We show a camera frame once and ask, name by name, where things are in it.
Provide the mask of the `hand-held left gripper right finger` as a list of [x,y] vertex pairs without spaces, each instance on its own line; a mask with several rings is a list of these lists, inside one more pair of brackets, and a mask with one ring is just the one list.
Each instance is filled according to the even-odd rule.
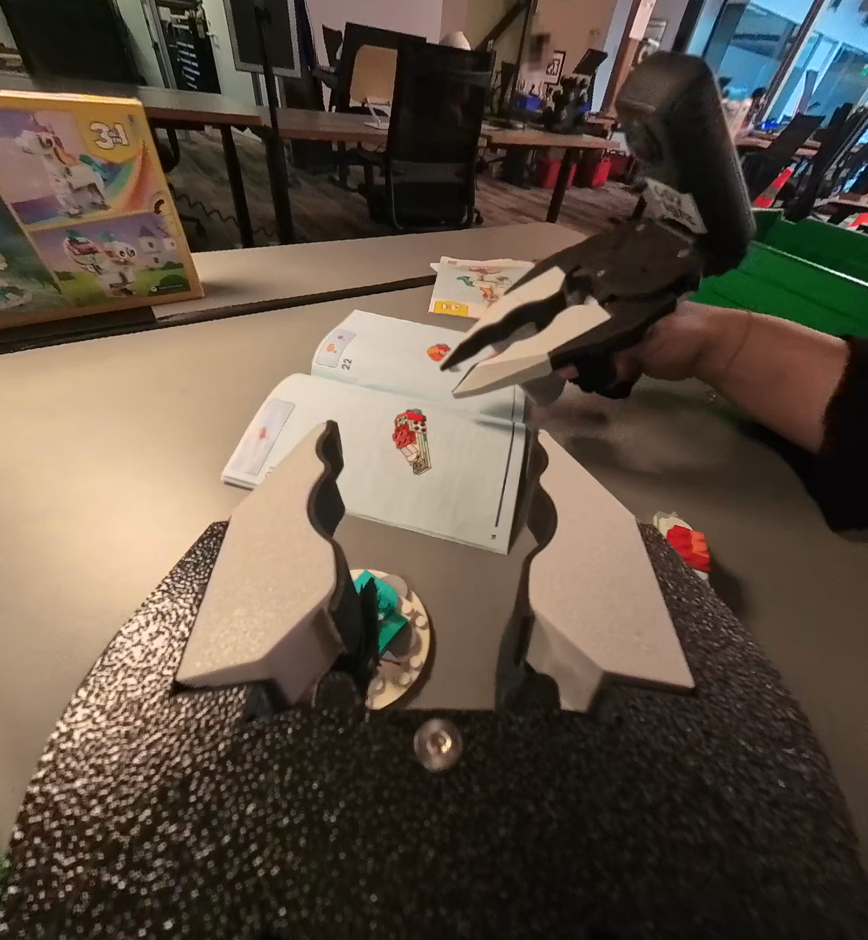
[[534,547],[499,646],[498,711],[587,713],[613,685],[692,694],[635,516],[545,430],[526,481]]

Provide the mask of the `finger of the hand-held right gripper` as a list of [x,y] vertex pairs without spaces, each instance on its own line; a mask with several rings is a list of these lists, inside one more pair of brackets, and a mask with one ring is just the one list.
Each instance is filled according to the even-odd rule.
[[476,361],[452,389],[455,400],[545,380],[587,355],[612,316],[599,303],[570,306],[556,314],[542,330],[508,342],[489,341],[494,352]]
[[566,278],[559,266],[538,275],[530,272],[484,309],[440,364],[440,370],[457,369],[484,351],[503,353],[520,339],[541,332],[564,308]]

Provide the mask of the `red and orange lego model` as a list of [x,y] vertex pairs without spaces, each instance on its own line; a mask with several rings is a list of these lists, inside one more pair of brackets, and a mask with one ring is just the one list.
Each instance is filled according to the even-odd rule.
[[658,511],[653,516],[653,526],[675,549],[700,580],[707,582],[712,572],[712,558],[705,535],[675,512]]

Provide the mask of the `person's right forearm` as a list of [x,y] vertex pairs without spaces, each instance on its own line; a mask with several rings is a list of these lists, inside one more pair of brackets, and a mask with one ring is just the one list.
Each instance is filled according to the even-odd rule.
[[868,529],[868,337],[751,315],[722,389],[788,443],[787,461],[830,528]]

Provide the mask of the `teal and white lego build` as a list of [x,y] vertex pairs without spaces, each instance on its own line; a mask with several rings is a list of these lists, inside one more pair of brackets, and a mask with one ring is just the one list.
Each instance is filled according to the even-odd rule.
[[328,701],[346,711],[404,706],[422,686],[434,649],[419,595],[400,577],[352,568],[333,617],[343,648],[321,688]]

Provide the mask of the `yellow lego set box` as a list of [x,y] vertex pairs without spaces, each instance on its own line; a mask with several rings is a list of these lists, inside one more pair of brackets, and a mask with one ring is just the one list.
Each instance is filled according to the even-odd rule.
[[142,103],[0,90],[0,330],[204,297]]

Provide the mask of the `person's right hand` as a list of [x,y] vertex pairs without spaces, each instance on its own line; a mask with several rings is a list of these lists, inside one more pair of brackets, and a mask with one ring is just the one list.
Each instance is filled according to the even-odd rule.
[[753,320],[744,310],[682,302],[616,357],[618,374],[624,380],[697,380],[720,390]]

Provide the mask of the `small folded instruction leaflet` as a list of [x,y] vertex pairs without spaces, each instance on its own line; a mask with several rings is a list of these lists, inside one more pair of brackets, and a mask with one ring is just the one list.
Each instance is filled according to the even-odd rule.
[[464,260],[443,257],[432,262],[430,267],[436,280],[429,313],[478,320],[485,310],[534,268],[534,263],[509,258]]

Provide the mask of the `orange traffic cone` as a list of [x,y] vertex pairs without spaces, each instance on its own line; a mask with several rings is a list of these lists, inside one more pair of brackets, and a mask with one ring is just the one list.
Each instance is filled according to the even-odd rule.
[[790,182],[793,174],[794,167],[789,165],[783,168],[775,177],[771,177],[769,181],[764,178],[765,184],[753,199],[752,207],[761,210],[772,209],[780,195],[780,191]]

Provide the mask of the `open pale blue instruction booklet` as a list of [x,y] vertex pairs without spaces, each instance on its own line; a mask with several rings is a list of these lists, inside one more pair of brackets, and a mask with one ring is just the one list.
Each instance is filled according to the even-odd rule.
[[251,490],[316,426],[337,425],[346,513],[505,555],[527,451],[518,386],[452,395],[440,365],[461,332],[354,310],[323,337],[306,373],[258,409],[221,481]]

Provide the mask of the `green cloth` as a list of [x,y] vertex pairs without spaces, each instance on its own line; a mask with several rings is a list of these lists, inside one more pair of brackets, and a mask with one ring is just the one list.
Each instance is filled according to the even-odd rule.
[[741,264],[707,277],[695,302],[753,311],[836,336],[868,337],[868,234],[755,209]]

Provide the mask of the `dark equipment on desk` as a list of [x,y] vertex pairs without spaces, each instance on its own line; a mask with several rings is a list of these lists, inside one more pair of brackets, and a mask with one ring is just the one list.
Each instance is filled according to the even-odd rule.
[[530,112],[527,124],[557,135],[588,134],[587,115],[592,111],[594,83],[594,75],[562,77],[545,105]]

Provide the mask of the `black mesh office chair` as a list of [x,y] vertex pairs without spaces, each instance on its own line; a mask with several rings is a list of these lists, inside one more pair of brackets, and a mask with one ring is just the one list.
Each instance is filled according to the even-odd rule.
[[359,192],[372,221],[397,233],[470,229],[495,53],[419,41],[398,47],[385,147],[360,147]]

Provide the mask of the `black stand pole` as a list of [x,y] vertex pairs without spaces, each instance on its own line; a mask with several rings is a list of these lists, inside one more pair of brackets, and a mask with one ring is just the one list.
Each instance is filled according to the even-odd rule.
[[271,23],[271,17],[266,2],[254,1],[253,14],[260,46],[266,110],[270,128],[265,142],[266,165],[277,234],[280,244],[293,244],[297,241],[297,237],[288,193],[285,150],[279,134],[278,90],[267,43],[267,28]]

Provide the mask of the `black display board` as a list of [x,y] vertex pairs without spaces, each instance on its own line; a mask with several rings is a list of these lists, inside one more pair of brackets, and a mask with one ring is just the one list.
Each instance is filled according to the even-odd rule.
[[158,1],[158,16],[174,85],[219,94],[213,45],[201,1]]

